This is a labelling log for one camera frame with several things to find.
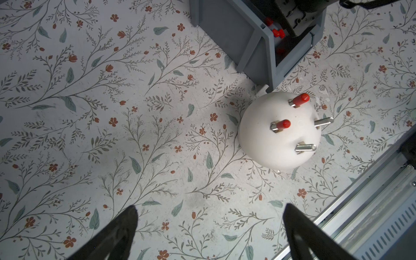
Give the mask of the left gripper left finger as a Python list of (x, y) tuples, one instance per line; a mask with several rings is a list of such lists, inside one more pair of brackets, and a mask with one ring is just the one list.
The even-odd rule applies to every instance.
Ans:
[(126, 260), (131, 252), (137, 225), (138, 212), (136, 207), (131, 205), (69, 259)]

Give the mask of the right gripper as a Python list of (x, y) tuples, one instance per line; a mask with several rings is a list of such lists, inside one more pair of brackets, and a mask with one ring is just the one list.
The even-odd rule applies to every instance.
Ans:
[(328, 1), (259, 0), (253, 5), (268, 27), (280, 26), (291, 36), (304, 33), (328, 7)]

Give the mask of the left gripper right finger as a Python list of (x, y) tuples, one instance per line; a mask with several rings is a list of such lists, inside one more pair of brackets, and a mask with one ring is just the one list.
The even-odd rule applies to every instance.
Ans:
[(287, 204), (283, 222), (294, 260), (354, 260), (346, 250), (336, 244), (296, 206)]

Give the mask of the red screw sleeve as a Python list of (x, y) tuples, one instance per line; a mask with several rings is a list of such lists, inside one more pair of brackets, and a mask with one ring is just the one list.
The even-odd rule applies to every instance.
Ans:
[(287, 119), (276, 123), (276, 127), (278, 130), (283, 130), (283, 129), (289, 128), (290, 126), (291, 126), (291, 122)]

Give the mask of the grey plastic parts bin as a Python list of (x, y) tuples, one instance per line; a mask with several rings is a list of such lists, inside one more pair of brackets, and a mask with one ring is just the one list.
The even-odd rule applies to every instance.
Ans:
[(253, 1), (190, 1), (191, 23), (201, 27), (255, 84), (273, 92), (323, 37), (326, 10), (297, 37), (268, 27)]

